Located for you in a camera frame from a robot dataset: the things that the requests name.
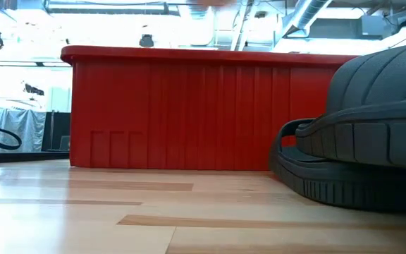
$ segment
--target red bin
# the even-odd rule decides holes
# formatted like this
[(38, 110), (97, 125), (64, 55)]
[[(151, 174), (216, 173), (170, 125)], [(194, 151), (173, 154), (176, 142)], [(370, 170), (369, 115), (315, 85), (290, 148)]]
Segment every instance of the red bin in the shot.
[(352, 56), (68, 46), (61, 58), (72, 166), (267, 170), (280, 127), (322, 114)]

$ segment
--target gray curtain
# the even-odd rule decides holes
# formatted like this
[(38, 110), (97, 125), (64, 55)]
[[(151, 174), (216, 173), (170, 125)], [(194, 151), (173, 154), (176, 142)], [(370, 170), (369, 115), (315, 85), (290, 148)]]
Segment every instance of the gray curtain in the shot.
[[(18, 135), (23, 144), (17, 150), (0, 152), (41, 152), (46, 112), (32, 110), (0, 109), (0, 128)], [(0, 143), (17, 145), (11, 136), (0, 133)]]

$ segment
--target metal beam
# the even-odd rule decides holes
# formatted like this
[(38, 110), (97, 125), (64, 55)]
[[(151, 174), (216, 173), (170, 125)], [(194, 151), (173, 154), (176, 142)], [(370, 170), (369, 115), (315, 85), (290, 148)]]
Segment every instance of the metal beam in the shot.
[(244, 20), (246, 19), (247, 15), (247, 5), (249, 2), (252, 0), (245, 0), (240, 2), (240, 8), (239, 8), (239, 22), (236, 25), (236, 29), (233, 31), (233, 40), (231, 41), (231, 48), (230, 50), (235, 50), (236, 45), (238, 44), (239, 36), (240, 36), (240, 31), (242, 30), (242, 27), (244, 25)]
[(245, 43), (246, 43), (247, 38), (248, 38), (248, 33), (251, 30), (252, 22), (254, 20), (254, 15), (256, 14), (257, 9), (258, 9), (258, 5), (260, 3), (261, 2), (259, 0), (253, 0), (252, 5), (250, 7), (250, 10), (246, 14), (246, 16), (248, 16), (248, 18), (247, 18), (247, 20), (245, 22), (242, 23), (238, 51), (244, 50), (244, 46), (245, 46)]

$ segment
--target bin rim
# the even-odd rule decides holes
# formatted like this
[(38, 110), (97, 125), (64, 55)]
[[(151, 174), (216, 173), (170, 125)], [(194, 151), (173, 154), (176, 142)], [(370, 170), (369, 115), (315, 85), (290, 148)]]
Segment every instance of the bin rim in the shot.
[(70, 65), (76, 59), (163, 59), (184, 61), (222, 61), (246, 64), (302, 64), (341, 66), (357, 56), (323, 54), (285, 54), (219, 50), (145, 49), (129, 47), (66, 46), (61, 59)]

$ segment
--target wooden floor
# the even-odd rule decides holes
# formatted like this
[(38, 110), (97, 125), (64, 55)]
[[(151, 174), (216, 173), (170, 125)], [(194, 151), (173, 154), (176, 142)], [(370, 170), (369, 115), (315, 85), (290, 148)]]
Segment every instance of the wooden floor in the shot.
[(328, 207), (268, 172), (0, 164), (0, 254), (406, 253), (406, 215)]

